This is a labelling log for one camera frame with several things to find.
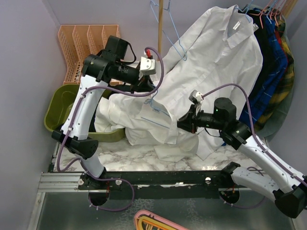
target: green basket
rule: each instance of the green basket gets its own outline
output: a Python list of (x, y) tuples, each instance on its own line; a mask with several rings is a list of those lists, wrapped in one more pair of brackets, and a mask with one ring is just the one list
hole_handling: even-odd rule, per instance
[[(44, 125), (50, 132), (65, 123), (78, 89), (78, 84), (66, 84), (55, 91), (44, 118)], [(103, 97), (107, 97), (109, 93), (105, 91)], [(99, 142), (117, 142), (125, 136), (125, 132), (124, 129), (118, 129), (110, 133), (89, 133), (88, 136)]]

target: black cable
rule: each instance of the black cable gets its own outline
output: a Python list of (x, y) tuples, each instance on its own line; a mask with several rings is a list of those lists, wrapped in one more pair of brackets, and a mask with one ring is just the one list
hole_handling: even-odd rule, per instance
[(128, 42), (128, 45), (130, 46), (130, 49), (131, 49), (131, 51), (133, 53), (134, 60), (133, 61), (121, 61), (121, 64), (124, 64), (124, 65), (131, 65), (131, 64), (133, 64), (136, 61), (136, 55), (135, 55), (135, 53), (134, 53), (134, 51), (132, 49), (132, 45), (130, 44), (130, 42)]
[(214, 135), (211, 135), (208, 130), (205, 128), (205, 131), (211, 136), (211, 137), (215, 137), (215, 138), (219, 138), (220, 136), (214, 136)]

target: plaid shirt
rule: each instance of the plaid shirt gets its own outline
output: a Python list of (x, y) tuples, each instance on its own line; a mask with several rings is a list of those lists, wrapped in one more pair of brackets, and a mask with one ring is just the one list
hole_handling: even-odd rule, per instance
[(255, 129), (261, 130), (263, 129), (267, 120), (271, 117), (274, 110), (278, 107), (278, 105), (285, 99), (285, 97), (291, 91), (293, 84), (294, 84), (294, 59), (290, 48), (287, 44), (286, 37), (284, 36), (285, 31), (285, 21), (279, 21), (278, 27), (276, 29), (276, 36), (281, 37), (281, 46), (287, 55), (288, 59), (288, 67), (284, 77), (278, 83), (276, 90), (267, 106), (265, 111), (263, 112), (262, 116), (258, 119), (255, 123)]
[[(266, 16), (262, 17), (262, 21), (265, 21), (268, 40), (273, 49), (275, 62), (277, 63), (277, 69), (268, 75), (266, 81), (263, 83), (262, 88), (259, 90), (257, 95), (249, 101), (251, 107), (251, 114), (253, 118), (253, 123), (261, 117), (263, 112), (266, 110), (275, 90), (280, 82), (281, 78), (285, 74), (285, 71), (288, 66), (287, 57), (279, 45), (279, 42), (275, 35), (275, 22), (270, 23), (269, 19)], [(250, 127), (248, 110), (245, 106), (243, 108), (241, 117), (239, 119), (243, 123), (247, 124)]]

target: wall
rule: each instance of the wall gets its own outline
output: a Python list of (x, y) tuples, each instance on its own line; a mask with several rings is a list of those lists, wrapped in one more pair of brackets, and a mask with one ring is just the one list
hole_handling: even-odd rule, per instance
[[(52, 13), (60, 24), (119, 24), (123, 39), (132, 44), (138, 58), (143, 55), (146, 46), (157, 48), (158, 23), (150, 8), (150, 0), (46, 0)], [(257, 0), (257, 5), (264, 6), (268, 0)], [(249, 0), (173, 0), (171, 12), (179, 36), (209, 8), (219, 6), (227, 8), (238, 4), (244, 7)], [(173, 29), (168, 12), (164, 11), (163, 28), (171, 41), (177, 36)], [(163, 37), (162, 55), (165, 55), (171, 44)], [(127, 52), (127, 59), (132, 55)]]
[(41, 0), (0, 3), (0, 229), (24, 230), (55, 143), (43, 125), (66, 67)]
[[(302, 12), (307, 11), (307, 3), (302, 6)], [(307, 175), (307, 15), (300, 17), (300, 26), (295, 34), (292, 34), (290, 45), (295, 58), (295, 85), (294, 95), (288, 116), (270, 142), (270, 147), (290, 165)], [(302, 218), (307, 226), (307, 211)]]

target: white marble table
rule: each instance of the white marble table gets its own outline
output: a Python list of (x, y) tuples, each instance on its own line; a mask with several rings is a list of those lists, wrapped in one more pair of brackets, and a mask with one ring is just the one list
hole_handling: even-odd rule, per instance
[[(184, 171), (184, 170), (221, 170), (234, 161), (243, 167), (257, 166), (251, 159), (234, 150), (231, 146), (222, 146), (209, 155), (206, 160), (198, 156), (184, 158), (178, 162), (158, 159), (153, 146), (131, 146), (126, 138), (116, 143), (99, 143), (97, 154), (108, 171)], [(60, 167), (64, 168), (74, 155), (64, 149)], [(80, 163), (75, 162), (69, 172), (83, 171)]]

